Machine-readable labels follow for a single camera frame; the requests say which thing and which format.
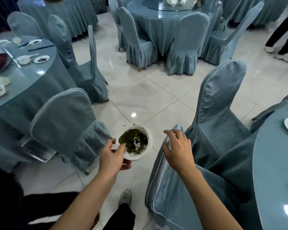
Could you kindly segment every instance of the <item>person's left hand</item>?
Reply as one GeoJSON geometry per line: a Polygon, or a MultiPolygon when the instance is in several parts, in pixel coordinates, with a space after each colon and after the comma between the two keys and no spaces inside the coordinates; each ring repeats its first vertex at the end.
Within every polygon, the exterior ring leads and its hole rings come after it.
{"type": "Polygon", "coordinates": [[[98,173],[105,175],[109,179],[116,180],[116,175],[120,170],[128,170],[131,168],[131,161],[124,159],[126,152],[125,144],[119,145],[117,150],[112,149],[115,139],[110,139],[100,154],[98,173]]]}

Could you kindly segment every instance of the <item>forearm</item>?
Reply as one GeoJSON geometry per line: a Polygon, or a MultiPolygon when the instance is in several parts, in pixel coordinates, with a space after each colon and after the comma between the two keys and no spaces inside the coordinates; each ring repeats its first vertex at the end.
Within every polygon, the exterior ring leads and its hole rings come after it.
{"type": "Polygon", "coordinates": [[[110,178],[97,174],[50,230],[89,230],[112,185],[110,178]]]}
{"type": "Polygon", "coordinates": [[[195,166],[184,170],[180,176],[192,197],[204,230],[242,230],[195,166]]]}

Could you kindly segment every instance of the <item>gray shoe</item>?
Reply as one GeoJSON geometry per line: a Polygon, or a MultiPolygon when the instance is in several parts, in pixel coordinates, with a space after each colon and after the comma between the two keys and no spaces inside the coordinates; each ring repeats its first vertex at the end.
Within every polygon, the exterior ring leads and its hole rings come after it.
{"type": "Polygon", "coordinates": [[[122,195],[119,199],[119,206],[123,203],[126,203],[130,207],[131,201],[132,201],[131,190],[129,190],[129,189],[124,190],[124,192],[122,193],[122,195]]]}

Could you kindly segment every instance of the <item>white shoe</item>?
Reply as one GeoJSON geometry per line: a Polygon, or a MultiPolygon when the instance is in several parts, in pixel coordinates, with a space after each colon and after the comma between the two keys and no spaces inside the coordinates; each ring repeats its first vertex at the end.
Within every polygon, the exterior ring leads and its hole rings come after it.
{"type": "Polygon", "coordinates": [[[288,53],[284,54],[284,55],[280,55],[280,54],[275,54],[274,56],[276,59],[280,59],[280,60],[283,60],[283,61],[286,61],[288,62],[288,53]]]}
{"type": "Polygon", "coordinates": [[[272,53],[274,51],[274,47],[267,47],[265,46],[264,47],[264,50],[267,52],[267,53],[272,53]]]}

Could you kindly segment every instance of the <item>foot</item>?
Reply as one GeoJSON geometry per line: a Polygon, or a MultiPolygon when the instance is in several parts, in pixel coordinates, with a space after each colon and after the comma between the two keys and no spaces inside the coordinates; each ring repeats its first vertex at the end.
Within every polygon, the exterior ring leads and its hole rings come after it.
{"type": "Polygon", "coordinates": [[[281,54],[276,54],[274,56],[276,59],[280,59],[280,60],[283,60],[283,61],[286,61],[288,62],[288,53],[284,54],[284,55],[281,55],[281,54]]]}
{"type": "Polygon", "coordinates": [[[124,190],[124,192],[122,193],[122,195],[119,199],[119,206],[123,203],[126,203],[130,207],[131,201],[132,201],[131,190],[129,190],[129,189],[124,190]]]}
{"type": "Polygon", "coordinates": [[[267,53],[272,53],[272,52],[274,51],[274,47],[265,46],[265,47],[264,47],[264,50],[265,50],[267,53]]]}

